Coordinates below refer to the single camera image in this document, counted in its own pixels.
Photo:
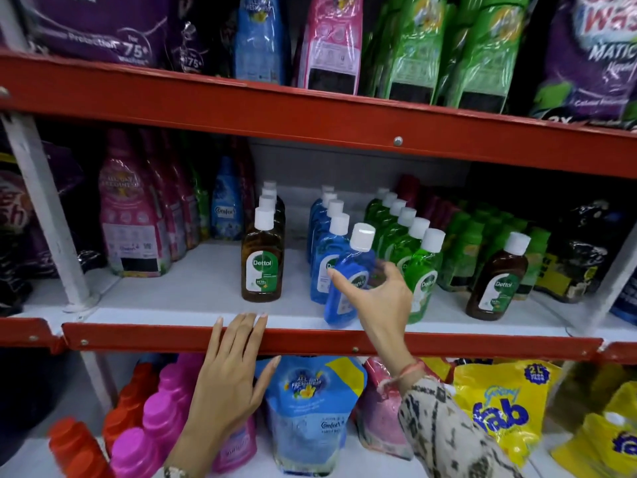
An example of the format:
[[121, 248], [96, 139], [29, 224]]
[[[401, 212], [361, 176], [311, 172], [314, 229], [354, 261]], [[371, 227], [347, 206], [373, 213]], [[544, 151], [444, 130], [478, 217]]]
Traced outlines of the person's left hand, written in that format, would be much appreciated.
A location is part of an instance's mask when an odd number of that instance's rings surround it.
[[229, 437], [244, 425], [260, 404], [253, 404], [255, 363], [266, 330], [268, 316], [257, 316], [257, 355], [250, 363], [238, 362], [238, 327], [240, 313], [223, 328], [219, 352], [213, 363], [199, 372], [185, 431], [211, 440]]

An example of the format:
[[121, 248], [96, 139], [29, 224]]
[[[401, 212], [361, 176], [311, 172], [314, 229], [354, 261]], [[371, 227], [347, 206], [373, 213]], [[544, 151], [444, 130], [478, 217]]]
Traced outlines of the person's right hand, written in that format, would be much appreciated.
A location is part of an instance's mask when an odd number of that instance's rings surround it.
[[381, 261], [381, 264], [383, 283], [365, 290], [367, 296], [362, 303], [352, 304], [377, 355], [391, 377], [395, 377], [416, 361], [404, 341], [412, 293], [394, 263]]

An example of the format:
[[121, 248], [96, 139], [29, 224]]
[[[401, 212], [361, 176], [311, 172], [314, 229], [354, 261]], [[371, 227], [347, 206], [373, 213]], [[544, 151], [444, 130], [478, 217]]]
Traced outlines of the blue antiseptic bottle white cap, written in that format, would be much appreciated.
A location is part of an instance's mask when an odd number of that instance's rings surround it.
[[340, 255], [350, 247], [350, 216], [339, 213], [330, 217], [329, 222], [321, 224], [314, 240], [311, 262], [310, 298], [313, 302], [325, 305], [330, 290], [328, 270], [336, 265]]
[[327, 209], [329, 198], [325, 198], [326, 194], [333, 194], [334, 186], [332, 185], [322, 185], [320, 197], [314, 200], [310, 207], [310, 216], [312, 217], [317, 211], [322, 209]]
[[344, 202], [342, 200], [333, 198], [323, 201], [322, 207], [315, 212], [310, 221], [310, 233], [308, 236], [307, 260], [309, 264], [314, 262], [314, 254], [320, 237], [329, 230], [332, 217], [343, 213], [343, 206]]
[[[354, 287], [367, 290], [375, 270], [376, 255], [373, 241], [376, 229], [366, 223], [354, 225], [350, 242], [340, 253], [333, 268]], [[357, 311], [349, 298], [334, 283], [330, 284], [323, 317], [327, 324], [342, 328], [357, 318]]]
[[310, 217], [308, 223], [308, 237], [307, 237], [307, 249], [312, 249], [314, 240], [314, 232], [316, 225], [324, 219], [327, 215], [327, 209], [331, 200], [337, 198], [337, 194], [334, 192], [323, 192], [322, 196], [317, 199], [310, 208]]

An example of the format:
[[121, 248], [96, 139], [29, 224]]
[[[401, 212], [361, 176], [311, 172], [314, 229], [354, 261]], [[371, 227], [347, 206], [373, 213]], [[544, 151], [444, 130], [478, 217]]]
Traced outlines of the person's left forearm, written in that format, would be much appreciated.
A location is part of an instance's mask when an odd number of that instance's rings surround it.
[[205, 478], [227, 437], [211, 440], [183, 433], [153, 478]]

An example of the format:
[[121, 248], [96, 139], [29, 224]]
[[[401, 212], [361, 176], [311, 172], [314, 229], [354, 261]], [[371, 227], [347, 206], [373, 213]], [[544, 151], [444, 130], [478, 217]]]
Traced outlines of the magenta plastic bottle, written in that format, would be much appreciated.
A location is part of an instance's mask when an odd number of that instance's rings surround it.
[[177, 366], [191, 393], [194, 392], [203, 362], [203, 353], [179, 353], [177, 357]]
[[193, 393], [187, 371], [178, 363], [171, 363], [160, 372], [158, 391], [144, 404], [143, 429], [157, 446], [162, 461], [184, 429]]
[[143, 428], [124, 431], [114, 442], [110, 466], [115, 478], [153, 478], [168, 454]]

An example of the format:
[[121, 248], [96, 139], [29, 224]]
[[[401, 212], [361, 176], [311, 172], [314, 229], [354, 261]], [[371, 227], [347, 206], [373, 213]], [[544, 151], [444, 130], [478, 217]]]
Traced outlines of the small pink softener pouch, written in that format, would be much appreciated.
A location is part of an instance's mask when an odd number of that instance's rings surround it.
[[222, 445], [211, 466], [214, 474], [233, 472], [247, 464], [257, 453], [257, 431], [254, 416]]

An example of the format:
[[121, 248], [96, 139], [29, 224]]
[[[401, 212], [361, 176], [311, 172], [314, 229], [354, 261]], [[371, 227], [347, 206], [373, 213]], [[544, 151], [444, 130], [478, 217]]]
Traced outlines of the red thread wrist band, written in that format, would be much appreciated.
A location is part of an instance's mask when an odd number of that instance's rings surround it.
[[378, 393], [384, 393], [385, 389], [387, 387], [391, 387], [395, 384], [397, 384], [397, 382], [407, 376], [410, 373], [413, 373], [414, 371], [423, 371], [424, 373], [427, 373], [427, 371], [429, 371], [429, 368], [427, 367], [426, 363], [424, 361], [422, 361], [421, 359], [417, 359], [416, 361], [414, 361], [413, 363], [405, 366], [397, 376], [395, 377], [391, 377], [391, 378], [386, 378], [384, 380], [379, 381], [379, 384], [377, 385], [377, 391]]

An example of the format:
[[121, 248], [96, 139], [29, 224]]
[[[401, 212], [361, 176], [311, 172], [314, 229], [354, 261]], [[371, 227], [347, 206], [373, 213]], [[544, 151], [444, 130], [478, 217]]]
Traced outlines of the group of dark red bottles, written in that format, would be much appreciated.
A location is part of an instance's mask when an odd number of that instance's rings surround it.
[[447, 230], [454, 215], [460, 211], [452, 195], [442, 187], [427, 186], [409, 174], [402, 174], [393, 191], [406, 206], [416, 209], [417, 216], [427, 219], [434, 229]]

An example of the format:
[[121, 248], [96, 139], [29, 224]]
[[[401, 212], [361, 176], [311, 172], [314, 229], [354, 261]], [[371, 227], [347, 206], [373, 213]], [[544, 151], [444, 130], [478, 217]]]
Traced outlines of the yellow detergent pouch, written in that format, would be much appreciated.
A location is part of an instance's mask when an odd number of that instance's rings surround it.
[[575, 478], [637, 478], [637, 381], [622, 384], [550, 455]]
[[548, 397], [562, 369], [551, 362], [471, 363], [454, 370], [455, 400], [523, 468], [541, 440]]
[[426, 372], [444, 384], [453, 384], [456, 364], [441, 357], [421, 357]]

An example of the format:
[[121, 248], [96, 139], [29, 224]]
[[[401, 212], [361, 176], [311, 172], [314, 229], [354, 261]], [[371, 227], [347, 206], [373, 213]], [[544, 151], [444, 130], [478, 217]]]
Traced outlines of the group of green-capped green bottles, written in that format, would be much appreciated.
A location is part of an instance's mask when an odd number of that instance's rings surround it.
[[524, 254], [528, 267], [514, 295], [516, 300], [527, 299], [538, 280], [551, 233], [484, 202], [470, 213], [458, 212], [447, 227], [439, 287], [447, 292], [473, 290], [487, 260], [504, 248], [512, 232], [531, 239]]

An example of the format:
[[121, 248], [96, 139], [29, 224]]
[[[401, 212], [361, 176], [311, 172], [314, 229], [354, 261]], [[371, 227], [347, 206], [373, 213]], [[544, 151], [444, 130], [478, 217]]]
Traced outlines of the dark purple detergent bag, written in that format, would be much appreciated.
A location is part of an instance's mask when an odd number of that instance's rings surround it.
[[[57, 195], [83, 272], [106, 267], [94, 183], [70, 148], [43, 142]], [[9, 144], [0, 142], [0, 317], [20, 313], [37, 279], [59, 277], [52, 254]]]

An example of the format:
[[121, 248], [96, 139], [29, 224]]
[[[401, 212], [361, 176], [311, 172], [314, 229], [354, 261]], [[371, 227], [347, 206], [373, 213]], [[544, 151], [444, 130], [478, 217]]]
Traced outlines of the green softener refill pouch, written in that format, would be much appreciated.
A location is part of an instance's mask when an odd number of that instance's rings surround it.
[[432, 105], [445, 30], [456, 5], [449, 0], [387, 0], [371, 45], [364, 94]]
[[530, 0], [481, 0], [445, 106], [501, 114], [512, 82]]

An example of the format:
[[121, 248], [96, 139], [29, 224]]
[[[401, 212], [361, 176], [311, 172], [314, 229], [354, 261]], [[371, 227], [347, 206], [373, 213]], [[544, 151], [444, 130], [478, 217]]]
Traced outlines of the small purple detergent pouch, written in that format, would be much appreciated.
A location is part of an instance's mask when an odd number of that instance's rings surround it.
[[169, 70], [181, 73], [205, 74], [210, 57], [209, 47], [191, 20], [195, 0], [170, 0], [165, 42]]

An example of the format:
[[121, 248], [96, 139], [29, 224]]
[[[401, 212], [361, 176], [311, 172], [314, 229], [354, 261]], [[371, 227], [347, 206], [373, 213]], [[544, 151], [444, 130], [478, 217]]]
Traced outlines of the purple detergent bag green leaves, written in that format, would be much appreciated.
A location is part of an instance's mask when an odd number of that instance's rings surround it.
[[632, 130], [637, 123], [637, 0], [559, 0], [529, 116]]

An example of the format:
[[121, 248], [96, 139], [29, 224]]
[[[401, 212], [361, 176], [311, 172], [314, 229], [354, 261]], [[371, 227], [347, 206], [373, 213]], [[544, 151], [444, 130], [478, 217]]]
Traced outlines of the large purple detergent bag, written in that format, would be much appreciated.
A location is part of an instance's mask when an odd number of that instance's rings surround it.
[[33, 51], [152, 69], [178, 15], [178, 0], [16, 1]]

